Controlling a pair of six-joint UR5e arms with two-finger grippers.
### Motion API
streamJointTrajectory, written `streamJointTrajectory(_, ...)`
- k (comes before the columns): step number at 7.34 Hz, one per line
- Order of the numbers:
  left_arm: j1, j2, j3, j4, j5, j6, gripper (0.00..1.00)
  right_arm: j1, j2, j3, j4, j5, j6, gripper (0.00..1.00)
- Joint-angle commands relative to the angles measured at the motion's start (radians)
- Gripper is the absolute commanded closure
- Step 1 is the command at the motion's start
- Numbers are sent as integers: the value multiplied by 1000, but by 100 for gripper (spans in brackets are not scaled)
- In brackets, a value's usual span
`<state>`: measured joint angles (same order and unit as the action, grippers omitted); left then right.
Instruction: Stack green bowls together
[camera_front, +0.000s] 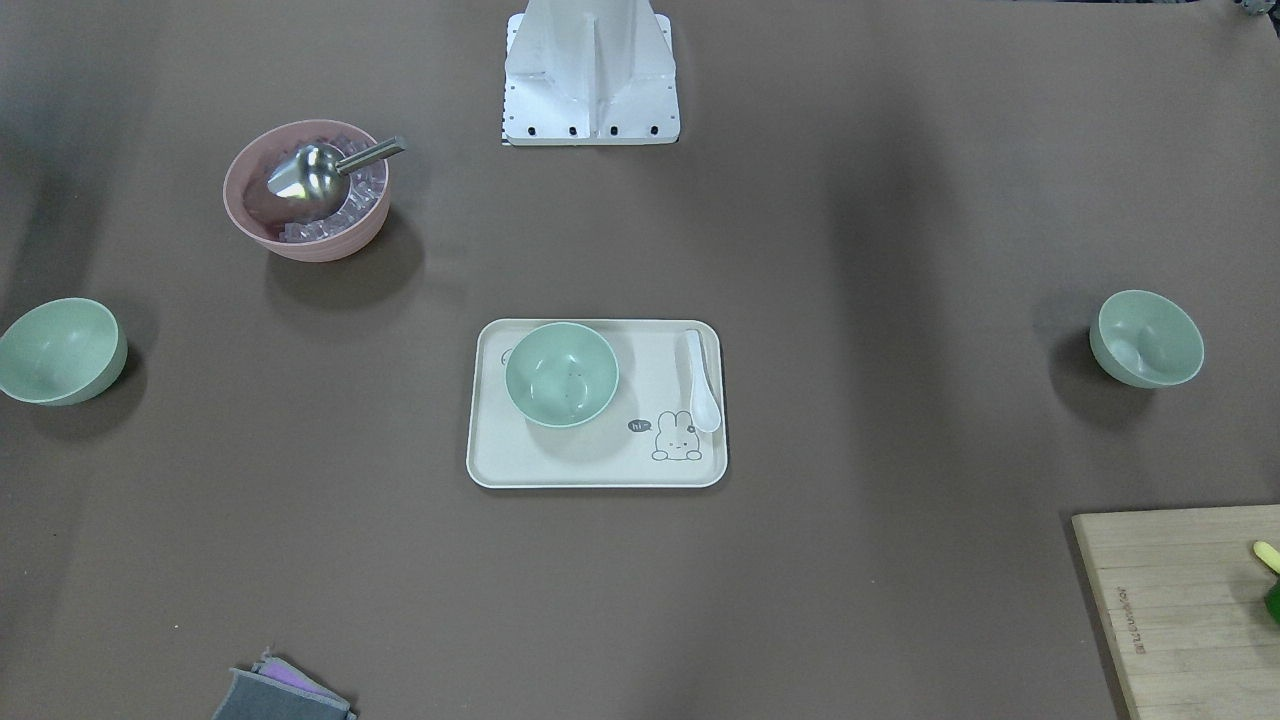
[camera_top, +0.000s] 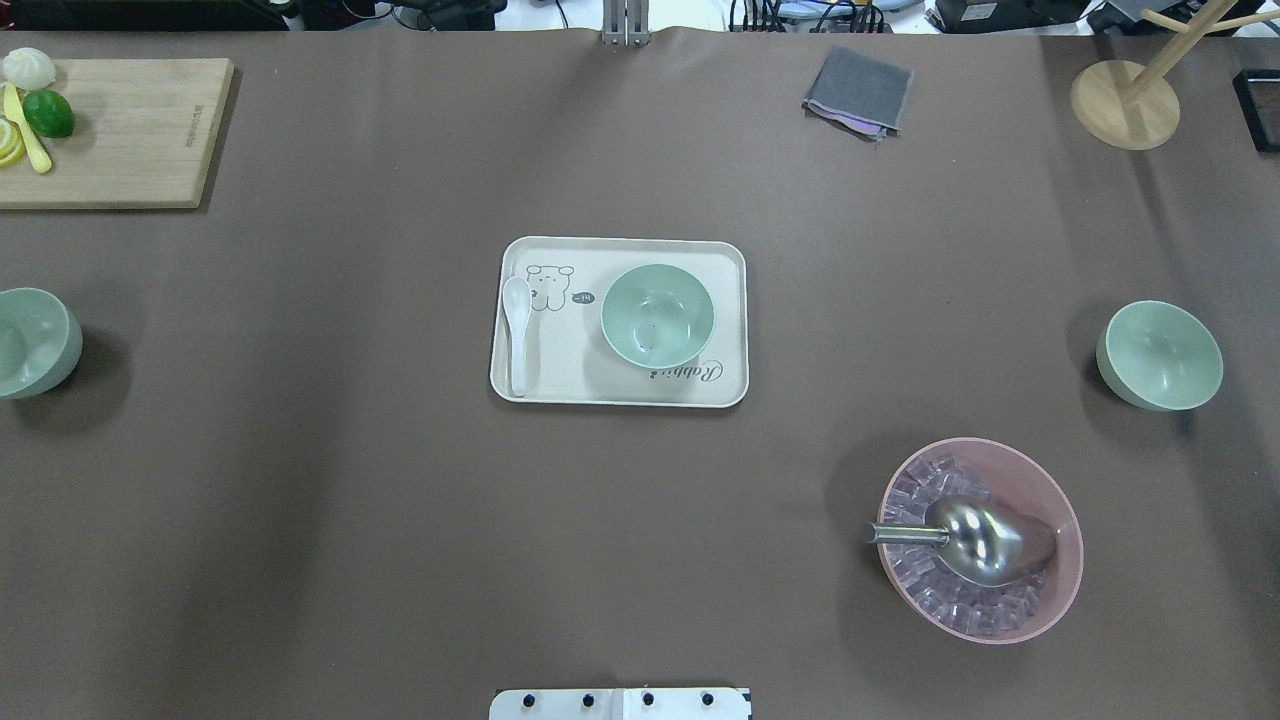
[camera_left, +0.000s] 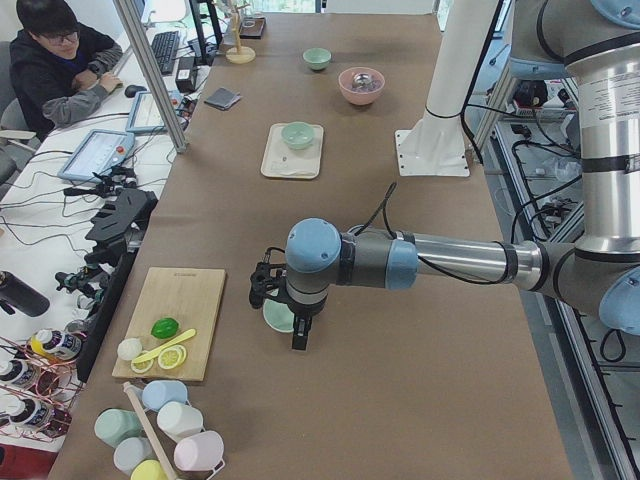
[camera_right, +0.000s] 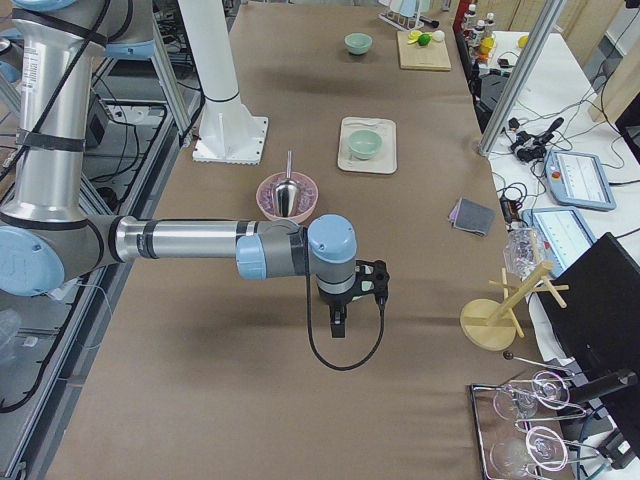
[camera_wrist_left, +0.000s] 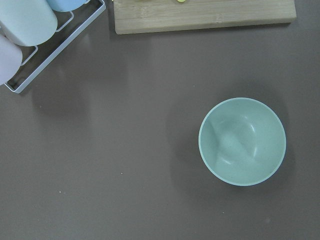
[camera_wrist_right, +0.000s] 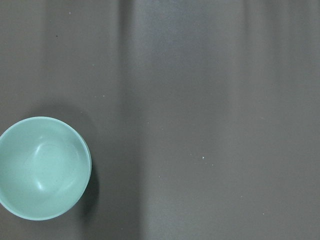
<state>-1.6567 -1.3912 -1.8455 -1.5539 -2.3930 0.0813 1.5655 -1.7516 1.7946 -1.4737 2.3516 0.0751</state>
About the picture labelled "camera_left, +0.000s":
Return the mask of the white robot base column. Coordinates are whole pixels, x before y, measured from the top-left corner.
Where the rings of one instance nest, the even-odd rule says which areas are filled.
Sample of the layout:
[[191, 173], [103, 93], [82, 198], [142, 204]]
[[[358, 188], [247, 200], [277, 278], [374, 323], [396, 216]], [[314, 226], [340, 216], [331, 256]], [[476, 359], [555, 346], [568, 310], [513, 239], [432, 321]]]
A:
[[491, 41], [502, 3], [458, 0], [452, 4], [423, 117], [396, 132], [399, 174], [467, 177], [463, 119], [474, 75]]

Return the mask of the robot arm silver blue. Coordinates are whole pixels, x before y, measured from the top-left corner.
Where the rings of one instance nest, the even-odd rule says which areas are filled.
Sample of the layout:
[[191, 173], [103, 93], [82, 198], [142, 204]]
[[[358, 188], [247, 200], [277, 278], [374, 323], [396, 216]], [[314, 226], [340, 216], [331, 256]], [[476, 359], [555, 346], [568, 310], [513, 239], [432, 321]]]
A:
[[514, 73], [573, 77], [579, 87], [584, 232], [574, 243], [475, 242], [356, 230], [305, 219], [290, 231], [278, 298], [307, 345], [330, 285], [399, 290], [420, 273], [511, 283], [563, 301], [610, 328], [639, 331], [639, 5], [519, 1]]

